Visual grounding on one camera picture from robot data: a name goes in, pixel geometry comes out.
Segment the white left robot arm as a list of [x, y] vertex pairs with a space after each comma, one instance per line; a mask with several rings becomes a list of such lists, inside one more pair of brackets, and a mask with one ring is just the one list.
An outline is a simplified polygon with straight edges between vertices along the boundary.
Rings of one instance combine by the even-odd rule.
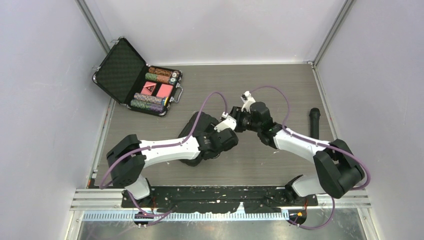
[[106, 173], [111, 181], [102, 181], [100, 186], [105, 188], [111, 184], [124, 188], [141, 207], [148, 207], [154, 197], [148, 180], [142, 176], [143, 169], [170, 161], [186, 161], [196, 166], [203, 160], [217, 158], [238, 142], [236, 133], [230, 128], [161, 141], [141, 141], [131, 134], [107, 154], [109, 169]]

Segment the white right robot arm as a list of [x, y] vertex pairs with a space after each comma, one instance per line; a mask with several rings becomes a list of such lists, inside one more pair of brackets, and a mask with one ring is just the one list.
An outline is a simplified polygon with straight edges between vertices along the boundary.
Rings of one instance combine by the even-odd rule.
[[249, 109], [234, 106], [230, 116], [236, 120], [235, 132], [255, 132], [264, 145], [314, 164], [314, 175], [299, 175], [285, 185], [285, 198], [291, 205], [299, 205], [306, 196], [315, 194], [339, 199], [366, 176], [343, 140], [328, 142], [298, 134], [275, 122], [263, 102], [252, 103]]

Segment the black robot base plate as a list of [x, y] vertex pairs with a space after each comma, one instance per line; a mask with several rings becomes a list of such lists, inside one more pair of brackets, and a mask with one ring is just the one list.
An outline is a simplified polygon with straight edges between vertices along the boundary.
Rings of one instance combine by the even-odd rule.
[[243, 207], [245, 213], [277, 213], [280, 207], [315, 207], [315, 195], [295, 196], [283, 186], [153, 186], [150, 195], [132, 202], [122, 191], [122, 208], [137, 206], [172, 213], [234, 213]]

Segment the black plastic tool case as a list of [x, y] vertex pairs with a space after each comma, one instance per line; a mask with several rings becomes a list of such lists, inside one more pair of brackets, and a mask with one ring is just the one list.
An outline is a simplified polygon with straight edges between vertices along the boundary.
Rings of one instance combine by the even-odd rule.
[[[191, 118], [189, 119], [188, 123], [184, 126], [180, 134], [178, 135], [178, 138], [185, 138], [192, 130], [192, 127], [195, 123], [195, 120], [198, 115], [198, 111], [196, 111]], [[197, 121], [197, 124], [194, 128], [194, 131], [192, 135], [198, 136], [201, 133], [211, 133], [214, 130], [214, 127], [219, 123], [218, 119], [202, 112], [200, 114], [199, 120]], [[201, 161], [203, 160], [201, 154], [195, 159], [181, 159], [180, 161], [190, 167], [196, 167]]]

